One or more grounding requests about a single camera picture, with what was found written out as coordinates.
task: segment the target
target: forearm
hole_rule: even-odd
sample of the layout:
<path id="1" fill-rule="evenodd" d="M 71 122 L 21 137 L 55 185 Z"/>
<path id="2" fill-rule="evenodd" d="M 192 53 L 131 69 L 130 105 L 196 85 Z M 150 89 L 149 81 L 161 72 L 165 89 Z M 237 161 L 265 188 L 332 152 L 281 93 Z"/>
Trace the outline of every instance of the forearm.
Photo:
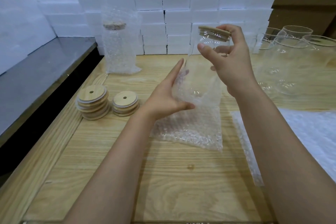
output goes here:
<path id="1" fill-rule="evenodd" d="M 130 223 L 142 158 L 154 120 L 138 110 L 107 153 L 64 223 Z"/>
<path id="2" fill-rule="evenodd" d="M 236 98 L 280 223 L 334 223 L 336 185 L 258 87 Z"/>

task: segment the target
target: hand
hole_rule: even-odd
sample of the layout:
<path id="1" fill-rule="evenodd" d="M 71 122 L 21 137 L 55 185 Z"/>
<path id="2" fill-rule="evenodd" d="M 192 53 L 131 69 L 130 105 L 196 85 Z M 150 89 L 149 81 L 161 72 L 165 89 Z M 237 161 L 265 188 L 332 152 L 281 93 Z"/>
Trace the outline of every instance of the hand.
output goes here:
<path id="1" fill-rule="evenodd" d="M 218 46 L 213 50 L 210 46 L 200 43 L 197 48 L 202 56 L 214 65 L 212 69 L 217 71 L 228 92 L 237 97 L 251 86 L 258 86 L 252 70 L 249 48 L 241 27 L 224 24 L 217 28 L 229 31 L 234 45 Z"/>
<path id="2" fill-rule="evenodd" d="M 194 109 L 195 105 L 188 102 L 178 101 L 173 98 L 171 87 L 183 65 L 181 59 L 170 71 L 167 77 L 156 86 L 149 99 L 141 107 L 141 111 L 146 112 L 155 120 L 169 116 L 182 110 Z"/>

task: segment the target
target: wooden table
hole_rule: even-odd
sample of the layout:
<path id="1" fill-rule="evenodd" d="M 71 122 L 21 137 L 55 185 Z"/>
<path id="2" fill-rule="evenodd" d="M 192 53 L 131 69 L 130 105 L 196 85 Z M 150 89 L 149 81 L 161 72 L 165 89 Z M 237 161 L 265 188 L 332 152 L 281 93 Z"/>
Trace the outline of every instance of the wooden table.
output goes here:
<path id="1" fill-rule="evenodd" d="M 137 56 L 142 71 L 134 75 L 107 75 L 103 59 L 82 87 L 105 85 L 109 100 L 120 91 L 132 90 L 143 103 L 181 57 L 186 55 Z M 253 55 L 252 63 L 258 59 Z M 100 120 L 83 120 L 74 105 L 76 95 L 0 189 L 1 223 L 61 222 L 124 128 L 128 117 L 111 112 Z M 336 109 L 335 95 L 288 98 L 278 94 L 272 98 L 279 107 Z M 266 194 L 253 183 L 229 114 L 238 108 L 226 90 L 220 107 L 223 153 L 149 140 L 133 222 L 275 221 Z"/>

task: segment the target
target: right hand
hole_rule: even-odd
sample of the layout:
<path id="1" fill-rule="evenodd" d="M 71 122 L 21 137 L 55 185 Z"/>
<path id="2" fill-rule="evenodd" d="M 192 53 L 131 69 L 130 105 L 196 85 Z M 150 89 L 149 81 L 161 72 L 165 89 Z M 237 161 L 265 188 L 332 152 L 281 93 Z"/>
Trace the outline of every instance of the right hand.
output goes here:
<path id="1" fill-rule="evenodd" d="M 251 87 L 258 86 L 252 70 L 249 48 L 241 27 L 224 24 L 217 28 L 229 31 L 234 45 L 212 49 L 200 43 L 197 49 L 214 65 L 219 78 L 227 86 L 229 94 L 237 97 Z"/>

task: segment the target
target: bubble wrap bag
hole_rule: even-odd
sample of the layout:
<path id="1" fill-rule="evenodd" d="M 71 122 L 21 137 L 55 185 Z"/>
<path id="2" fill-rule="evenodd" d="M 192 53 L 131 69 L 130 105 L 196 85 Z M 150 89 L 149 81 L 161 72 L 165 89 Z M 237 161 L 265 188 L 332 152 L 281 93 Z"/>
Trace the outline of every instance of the bubble wrap bag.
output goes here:
<path id="1" fill-rule="evenodd" d="M 301 143 L 336 182 L 336 112 L 308 112 L 279 109 Z M 263 186 L 260 170 L 254 156 L 239 111 L 231 112 L 241 146 L 244 150 L 254 184 Z"/>
<path id="2" fill-rule="evenodd" d="M 103 6 L 103 46 L 107 73 L 133 74 L 141 69 L 135 65 L 141 53 L 141 17 L 136 11 Z"/>
<path id="3" fill-rule="evenodd" d="M 211 70 L 212 64 L 201 55 L 189 55 L 173 88 L 174 98 L 196 105 L 158 120 L 151 136 L 209 150 L 222 151 L 222 130 L 219 103 L 221 81 Z"/>

